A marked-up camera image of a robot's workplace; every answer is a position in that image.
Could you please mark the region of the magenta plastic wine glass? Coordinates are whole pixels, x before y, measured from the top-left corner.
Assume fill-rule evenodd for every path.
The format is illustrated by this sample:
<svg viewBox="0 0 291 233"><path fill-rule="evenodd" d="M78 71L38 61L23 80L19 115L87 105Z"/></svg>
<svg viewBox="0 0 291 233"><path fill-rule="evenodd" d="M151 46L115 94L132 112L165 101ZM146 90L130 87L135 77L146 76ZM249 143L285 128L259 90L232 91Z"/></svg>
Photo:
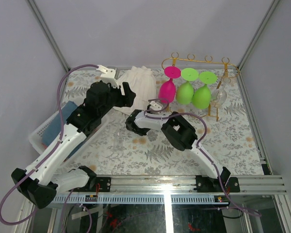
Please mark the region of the magenta plastic wine glass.
<svg viewBox="0 0 291 233"><path fill-rule="evenodd" d="M165 68L164 74L169 78L169 80L161 85L158 98L163 103L171 103L174 101L176 95L176 86L173 83L173 80L181 76L181 70L178 67L169 66Z"/></svg>

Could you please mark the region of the green plastic wine glass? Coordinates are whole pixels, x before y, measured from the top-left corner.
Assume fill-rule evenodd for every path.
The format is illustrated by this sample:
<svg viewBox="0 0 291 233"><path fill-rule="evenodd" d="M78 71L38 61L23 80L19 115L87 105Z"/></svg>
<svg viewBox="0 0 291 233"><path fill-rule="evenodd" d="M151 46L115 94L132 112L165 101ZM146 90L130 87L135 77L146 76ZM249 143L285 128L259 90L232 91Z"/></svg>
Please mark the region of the green plastic wine glass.
<svg viewBox="0 0 291 233"><path fill-rule="evenodd" d="M176 92L176 100L178 103L186 105L192 101L194 88L190 82L198 79L199 73L193 68L185 68L181 71L181 76L185 80Z"/></svg>
<svg viewBox="0 0 291 233"><path fill-rule="evenodd" d="M208 85L216 83L217 76L213 72L204 71L200 73L199 79L204 85L195 91L192 98L192 104L197 109L206 109L211 100L211 91L208 88Z"/></svg>

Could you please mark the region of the clear wine glass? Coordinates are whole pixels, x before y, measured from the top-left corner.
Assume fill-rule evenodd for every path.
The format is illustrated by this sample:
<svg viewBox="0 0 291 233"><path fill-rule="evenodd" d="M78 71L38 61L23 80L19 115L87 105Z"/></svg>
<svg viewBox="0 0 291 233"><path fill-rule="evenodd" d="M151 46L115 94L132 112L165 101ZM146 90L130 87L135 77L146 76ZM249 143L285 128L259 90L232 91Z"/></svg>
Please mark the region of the clear wine glass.
<svg viewBox="0 0 291 233"><path fill-rule="evenodd" d="M212 107L220 108L227 99L227 92L225 90L225 86L231 83L231 79L229 77L223 77L221 79L220 86L215 89L211 94L210 104Z"/></svg>

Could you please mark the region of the gold wire wine glass rack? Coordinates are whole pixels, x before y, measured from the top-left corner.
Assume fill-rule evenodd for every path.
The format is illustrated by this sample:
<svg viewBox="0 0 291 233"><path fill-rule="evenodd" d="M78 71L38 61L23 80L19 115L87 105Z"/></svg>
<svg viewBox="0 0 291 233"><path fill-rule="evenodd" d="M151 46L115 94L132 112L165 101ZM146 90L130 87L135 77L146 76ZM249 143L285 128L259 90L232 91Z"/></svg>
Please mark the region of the gold wire wine glass rack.
<svg viewBox="0 0 291 233"><path fill-rule="evenodd" d="M238 76L240 75L240 71L239 69L230 63L230 59L227 58L227 57L223 57L221 59L220 62L215 62L213 60L213 57L212 56L205 56L205 58L203 60L197 60L195 58L195 55L194 54L188 54L186 58L180 58L179 56L179 53L177 52L173 52L169 58L166 58L162 61L162 64L161 64L161 67L163 70L165 70L166 67L169 67L169 66L175 66L175 67L178 67L177 66L177 62L188 62L188 63L192 63L192 64L204 64L204 65L210 65L210 66L214 66L216 68L216 70L214 71L211 71L210 69L206 69L206 70L202 70L202 71L198 71L196 68L194 67L189 67L189 68L193 68L195 70L198 71L199 75L200 73L204 72L204 71L210 71L210 72L213 72L216 76L217 76L217 81L216 83L214 84L209 84L208 85L208 88L210 89L211 91L211 94L212 92L217 89L220 84L221 84L221 79L223 77L229 77L231 79L231 83L229 85L233 85ZM180 76L179 78L177 79L174 79L173 80L173 83L175 84L176 86L176 91L178 89L178 87L183 84L185 82L185 80L182 78L182 76ZM194 93L195 91L200 88L201 86L203 86L204 84L201 83L199 77L197 80L195 81L192 81L190 82L194 88ZM211 104L209 104L208 108L204 109L206 110L206 113L204 114L204 117L212 117L214 118L216 121L218 121L220 119L219 117L219 109L220 108L215 108L215 107L212 107Z"/></svg>

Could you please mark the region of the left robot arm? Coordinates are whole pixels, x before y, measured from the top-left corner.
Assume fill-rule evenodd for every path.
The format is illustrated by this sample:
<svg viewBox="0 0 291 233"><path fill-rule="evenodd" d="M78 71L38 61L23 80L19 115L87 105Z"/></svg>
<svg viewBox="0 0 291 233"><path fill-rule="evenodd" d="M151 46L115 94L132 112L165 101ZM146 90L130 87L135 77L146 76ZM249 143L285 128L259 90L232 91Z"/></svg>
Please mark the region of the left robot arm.
<svg viewBox="0 0 291 233"><path fill-rule="evenodd" d="M72 189L92 191L96 187L96 174L86 166L56 175L56 170L67 156L86 141L100 126L102 118L113 107L131 107L136 94L128 82L118 88L103 81L95 82L86 92L83 103L64 122L60 134L25 169L16 168L12 180L18 191L37 208L47 207L56 195Z"/></svg>

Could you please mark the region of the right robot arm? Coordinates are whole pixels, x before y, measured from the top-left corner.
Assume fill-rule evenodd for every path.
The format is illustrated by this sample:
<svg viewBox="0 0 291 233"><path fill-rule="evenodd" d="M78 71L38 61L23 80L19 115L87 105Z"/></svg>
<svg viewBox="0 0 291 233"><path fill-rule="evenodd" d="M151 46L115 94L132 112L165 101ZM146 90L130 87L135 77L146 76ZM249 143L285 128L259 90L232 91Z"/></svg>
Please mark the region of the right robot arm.
<svg viewBox="0 0 291 233"><path fill-rule="evenodd" d="M204 126L204 134L199 138L195 128L183 116L193 116L198 118ZM229 185L229 170L219 163L204 148L201 141L207 134L205 121L191 113L173 112L171 115L151 114L147 110L134 110L129 115L126 128L140 136L147 135L150 130L161 131L169 143L179 151L190 151L193 153L199 165L202 166L206 175L212 179L212 188L216 191L223 191Z"/></svg>

